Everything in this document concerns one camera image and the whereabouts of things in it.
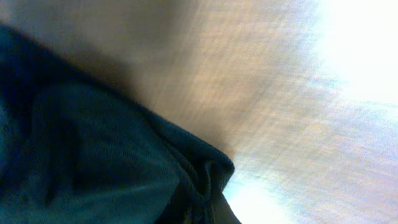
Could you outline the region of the black t-shirt small logo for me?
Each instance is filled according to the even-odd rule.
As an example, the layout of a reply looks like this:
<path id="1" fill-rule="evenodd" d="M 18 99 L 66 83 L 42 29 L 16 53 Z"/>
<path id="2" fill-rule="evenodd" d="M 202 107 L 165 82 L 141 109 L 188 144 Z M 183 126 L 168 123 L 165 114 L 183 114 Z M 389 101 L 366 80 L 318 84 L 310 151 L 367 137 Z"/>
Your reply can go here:
<path id="1" fill-rule="evenodd" d="M 237 223 L 217 148 L 1 27 L 2 223 Z"/>

